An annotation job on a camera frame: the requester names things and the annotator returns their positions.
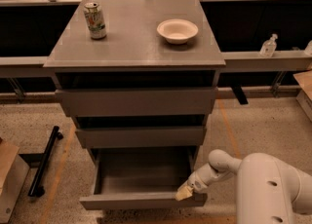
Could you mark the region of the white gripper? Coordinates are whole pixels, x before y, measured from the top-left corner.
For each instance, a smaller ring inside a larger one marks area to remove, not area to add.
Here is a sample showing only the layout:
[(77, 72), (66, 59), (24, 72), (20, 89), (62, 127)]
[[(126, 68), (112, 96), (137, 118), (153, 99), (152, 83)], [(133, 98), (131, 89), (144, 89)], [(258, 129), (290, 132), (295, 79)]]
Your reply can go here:
[(200, 193), (207, 189), (212, 183), (219, 181), (224, 176), (223, 172), (214, 169), (210, 164), (204, 164), (194, 170), (176, 191), (175, 199), (182, 201), (193, 196), (193, 192)]

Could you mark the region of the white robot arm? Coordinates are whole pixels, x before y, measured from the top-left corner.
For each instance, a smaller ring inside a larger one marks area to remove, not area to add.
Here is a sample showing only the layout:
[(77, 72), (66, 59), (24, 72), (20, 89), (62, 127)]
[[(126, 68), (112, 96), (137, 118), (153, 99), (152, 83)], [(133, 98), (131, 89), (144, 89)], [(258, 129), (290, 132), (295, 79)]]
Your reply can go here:
[(240, 160), (223, 150), (212, 151), (175, 198), (188, 199), (231, 176), (237, 178), (237, 224), (294, 224), (296, 214), (312, 214), (312, 176), (264, 153)]

